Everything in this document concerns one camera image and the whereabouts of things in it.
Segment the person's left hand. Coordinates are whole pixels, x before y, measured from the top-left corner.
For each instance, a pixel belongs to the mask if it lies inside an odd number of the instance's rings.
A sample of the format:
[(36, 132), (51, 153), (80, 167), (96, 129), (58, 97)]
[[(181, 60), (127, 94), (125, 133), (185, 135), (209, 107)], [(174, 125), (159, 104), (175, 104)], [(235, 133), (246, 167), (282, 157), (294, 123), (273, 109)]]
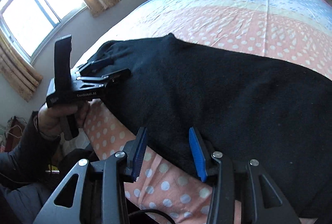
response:
[(60, 119), (74, 115), (77, 125), (82, 128), (89, 112), (89, 102), (59, 104), (48, 108), (44, 104), (38, 111), (38, 130), (48, 138), (57, 138), (62, 132)]

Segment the dark sleeved left forearm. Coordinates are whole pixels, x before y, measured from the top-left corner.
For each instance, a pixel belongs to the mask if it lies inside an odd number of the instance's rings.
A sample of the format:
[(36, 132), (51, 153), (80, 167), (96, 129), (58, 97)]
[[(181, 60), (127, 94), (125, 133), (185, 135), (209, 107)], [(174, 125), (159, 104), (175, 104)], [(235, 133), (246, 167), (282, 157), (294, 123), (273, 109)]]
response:
[(1, 185), (10, 189), (46, 179), (46, 170), (59, 147), (60, 137), (48, 138), (39, 132), (38, 112), (32, 112), (17, 146), (1, 153)]

